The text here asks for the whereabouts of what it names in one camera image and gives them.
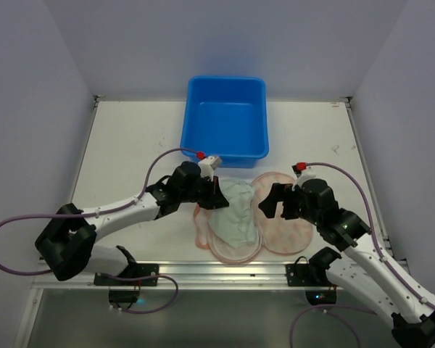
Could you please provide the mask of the floral mesh laundry bag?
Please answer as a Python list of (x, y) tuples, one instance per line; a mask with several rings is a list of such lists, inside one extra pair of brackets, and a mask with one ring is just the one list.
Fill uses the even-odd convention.
[(252, 182), (247, 182), (255, 189), (252, 207), (258, 232), (256, 242), (233, 248), (217, 237), (210, 228), (209, 220), (213, 210), (196, 206), (193, 215), (196, 245), (201, 249), (210, 250), (219, 261), (232, 265), (250, 262), (262, 248), (279, 255), (294, 255), (304, 251), (312, 241), (311, 224), (301, 219), (284, 220), (279, 217), (282, 211), (280, 204), (277, 205), (276, 217), (273, 219), (266, 218), (258, 208), (258, 204), (266, 198), (274, 183), (294, 184), (295, 179), (284, 173), (268, 172)]

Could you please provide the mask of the light green bra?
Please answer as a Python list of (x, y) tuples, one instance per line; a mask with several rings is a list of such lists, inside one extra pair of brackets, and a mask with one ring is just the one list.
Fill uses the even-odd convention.
[(209, 226), (214, 234), (233, 248), (256, 242), (254, 187), (246, 181), (225, 178), (220, 182), (220, 190), (229, 205), (212, 211)]

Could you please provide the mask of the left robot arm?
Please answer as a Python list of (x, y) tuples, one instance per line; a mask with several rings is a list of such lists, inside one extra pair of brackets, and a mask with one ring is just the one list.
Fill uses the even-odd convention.
[(99, 241), (129, 226), (164, 218), (183, 203), (198, 204), (205, 210), (228, 207), (214, 174), (219, 165), (216, 156), (198, 163), (185, 161), (172, 175), (129, 199), (88, 210), (66, 204), (41, 232), (35, 247), (59, 281), (82, 272), (115, 280), (141, 278), (138, 263), (125, 247), (104, 247)]

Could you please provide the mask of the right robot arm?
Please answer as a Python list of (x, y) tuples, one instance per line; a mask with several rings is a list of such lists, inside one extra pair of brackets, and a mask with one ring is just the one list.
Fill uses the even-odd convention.
[(435, 344), (435, 295), (375, 244), (370, 227), (352, 211), (341, 208), (333, 190), (321, 179), (302, 185), (274, 183), (259, 209), (267, 218), (301, 218), (313, 224), (328, 243), (305, 264), (286, 266), (309, 285), (337, 285), (359, 299), (390, 327), (401, 347)]

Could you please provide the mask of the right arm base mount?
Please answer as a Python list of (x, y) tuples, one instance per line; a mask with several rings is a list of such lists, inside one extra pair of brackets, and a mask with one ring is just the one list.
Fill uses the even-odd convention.
[(326, 275), (329, 262), (333, 260), (319, 253), (310, 259), (299, 257), (295, 262), (285, 265), (287, 285), (303, 287), (305, 297), (312, 306), (336, 304), (336, 284), (331, 283)]

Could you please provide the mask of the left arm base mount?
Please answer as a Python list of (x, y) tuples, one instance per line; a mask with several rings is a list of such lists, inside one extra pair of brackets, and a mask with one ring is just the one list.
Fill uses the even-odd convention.
[(160, 267), (155, 263), (140, 263), (129, 266), (118, 278), (130, 279), (119, 281), (113, 277), (97, 273), (94, 276), (95, 286), (108, 286), (108, 301), (115, 308), (127, 309), (139, 303), (141, 286), (156, 286), (157, 279), (153, 276), (159, 273)]

